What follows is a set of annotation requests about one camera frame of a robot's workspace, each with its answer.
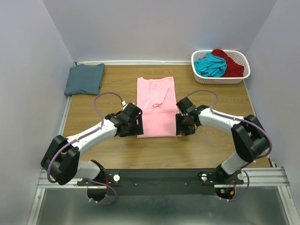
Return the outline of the pink t shirt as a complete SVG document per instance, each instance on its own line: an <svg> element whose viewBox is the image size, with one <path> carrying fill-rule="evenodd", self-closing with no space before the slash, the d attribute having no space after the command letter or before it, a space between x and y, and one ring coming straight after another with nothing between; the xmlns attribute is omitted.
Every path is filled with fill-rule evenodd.
<svg viewBox="0 0 300 225"><path fill-rule="evenodd" d="M137 106L142 110L143 134L137 138L175 137L176 106L174 78L137 79Z"/></svg>

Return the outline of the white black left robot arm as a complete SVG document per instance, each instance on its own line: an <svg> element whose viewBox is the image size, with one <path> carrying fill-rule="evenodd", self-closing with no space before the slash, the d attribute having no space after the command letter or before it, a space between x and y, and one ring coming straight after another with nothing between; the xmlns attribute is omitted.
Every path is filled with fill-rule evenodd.
<svg viewBox="0 0 300 225"><path fill-rule="evenodd" d="M143 134L143 111L133 103L111 113L101 122L76 135L58 135L51 141L41 166L47 171L50 183L65 185L73 178L88 179L93 185L103 182L101 165L95 161L83 162L81 156L101 142L116 136L126 137Z"/></svg>

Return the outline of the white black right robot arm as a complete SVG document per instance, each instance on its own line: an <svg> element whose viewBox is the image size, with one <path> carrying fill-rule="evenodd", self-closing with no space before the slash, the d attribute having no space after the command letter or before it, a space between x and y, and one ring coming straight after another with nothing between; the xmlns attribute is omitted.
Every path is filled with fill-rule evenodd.
<svg viewBox="0 0 300 225"><path fill-rule="evenodd" d="M193 135L199 126L209 126L232 136L235 152L212 173L211 178L215 184L227 183L237 171L271 148L271 141L254 115L236 117L206 105L197 107L188 97L180 100L176 106L180 111L175 115L176 135Z"/></svg>

